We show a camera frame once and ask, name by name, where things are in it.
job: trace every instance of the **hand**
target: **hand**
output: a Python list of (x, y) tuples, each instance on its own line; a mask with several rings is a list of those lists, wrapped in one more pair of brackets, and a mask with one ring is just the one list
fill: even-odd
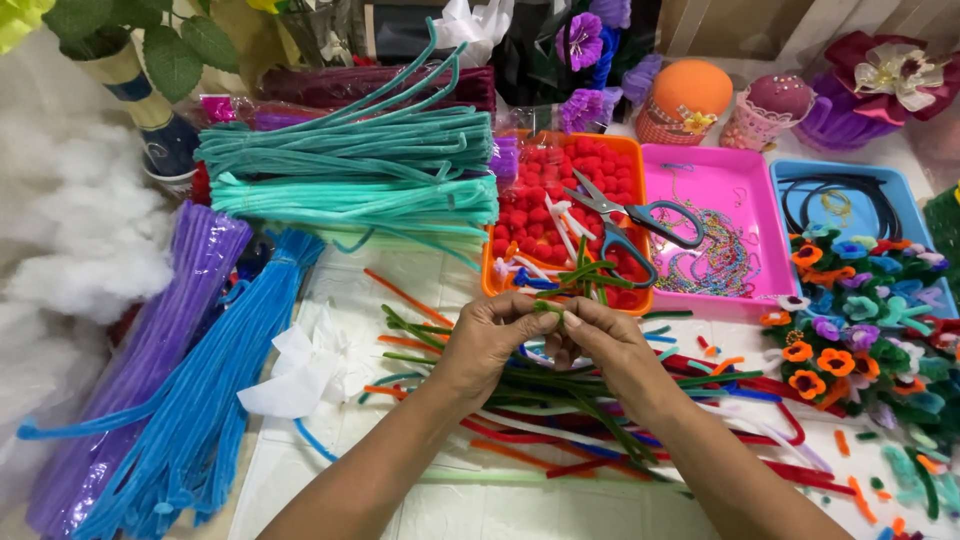
[(429, 380), (463, 401), (464, 414), (479, 410), (490, 397), (510, 354), (530, 338), (555, 330), (560, 316), (534, 313), (534, 300), (515, 291), (470, 302)]
[(604, 381), (623, 405), (627, 417), (651, 426), (657, 412), (686, 399), (666, 373), (633, 317), (577, 297), (564, 305), (566, 338), (554, 361), (568, 367), (581, 354), (600, 368)]

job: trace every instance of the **white tissue paper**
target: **white tissue paper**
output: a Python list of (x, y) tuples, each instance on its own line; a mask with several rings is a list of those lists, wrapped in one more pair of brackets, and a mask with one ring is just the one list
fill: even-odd
[(321, 307), (313, 339), (300, 325), (274, 338), (280, 351), (270, 380), (237, 392), (250, 414), (293, 420), (309, 416), (321, 399), (340, 404), (363, 392), (371, 374), (349, 361), (353, 343), (334, 324), (330, 305)]
[(450, 0), (444, 18), (434, 19), (437, 48), (446, 49), (466, 41), (460, 54), (460, 67), (479, 67), (490, 61), (493, 47), (500, 43), (514, 17), (515, 0), (491, 0), (487, 6), (474, 6), (467, 0)]

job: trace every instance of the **mint green pipe cleaner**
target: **mint green pipe cleaner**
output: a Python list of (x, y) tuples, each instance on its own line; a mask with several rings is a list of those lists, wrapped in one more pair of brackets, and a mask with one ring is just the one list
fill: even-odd
[[(457, 85), (462, 43), (437, 69), (399, 94), (436, 47), (430, 44), (393, 80), (327, 116), (270, 132), (242, 122), (200, 133), (194, 153), (210, 175), (212, 207), (230, 216), (295, 224), (342, 251), (437, 249), (472, 260), (496, 221), (491, 116), (474, 107), (424, 110)], [(447, 69), (450, 83), (419, 103), (411, 99)]]

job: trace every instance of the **scissors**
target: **scissors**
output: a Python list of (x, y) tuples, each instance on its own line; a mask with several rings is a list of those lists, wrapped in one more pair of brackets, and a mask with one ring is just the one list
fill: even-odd
[[(630, 257), (634, 258), (636, 262), (638, 262), (640, 266), (643, 267), (643, 269), (647, 272), (647, 275), (650, 276), (645, 282), (635, 282), (635, 288), (647, 288), (654, 284), (657, 281), (657, 268), (655, 268), (650, 260), (644, 257), (640, 250), (636, 248), (634, 243), (630, 241), (630, 238), (628, 238), (623, 232), (623, 229), (621, 229), (617, 224), (613, 223), (613, 220), (610, 218), (611, 212), (623, 212), (630, 217), (630, 220), (636, 225), (662, 236), (687, 250), (699, 246), (700, 243), (704, 241), (703, 224), (700, 223), (700, 220), (697, 219), (697, 216), (693, 215), (693, 212), (684, 206), (678, 205), (673, 201), (655, 201), (649, 205), (627, 205), (624, 207), (605, 197), (603, 192), (597, 189), (596, 185), (593, 185), (593, 182), (588, 180), (586, 176), (580, 173), (580, 171), (574, 169), (573, 174), (577, 177), (577, 180), (580, 181), (580, 184), (583, 185), (590, 196), (588, 197), (583, 193), (568, 187), (565, 187), (564, 191), (574, 199), (586, 205), (588, 208), (598, 211), (600, 213), (600, 218), (603, 220), (603, 229), (605, 234), (603, 247), (600, 248), (600, 253), (598, 254), (600, 258), (607, 258), (607, 250), (610, 249), (611, 246), (620, 246), (626, 250), (627, 253), (630, 254)], [(654, 216), (650, 213), (655, 209), (671, 209), (678, 212), (680, 215), (690, 221), (693, 230), (696, 232), (696, 237), (691, 240), (681, 238), (674, 234), (673, 231), (665, 228), (660, 224), (659, 221), (654, 219)], [(610, 274), (615, 278), (619, 278), (621, 280), (623, 279), (615, 270), (610, 270)]]

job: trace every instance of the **forearm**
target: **forearm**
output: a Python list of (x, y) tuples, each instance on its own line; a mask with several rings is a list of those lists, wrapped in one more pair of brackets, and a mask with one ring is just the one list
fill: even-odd
[(654, 407), (650, 430), (723, 538), (850, 538), (679, 389)]
[(464, 415), (454, 396), (425, 382), (313, 479), (259, 540), (379, 538)]

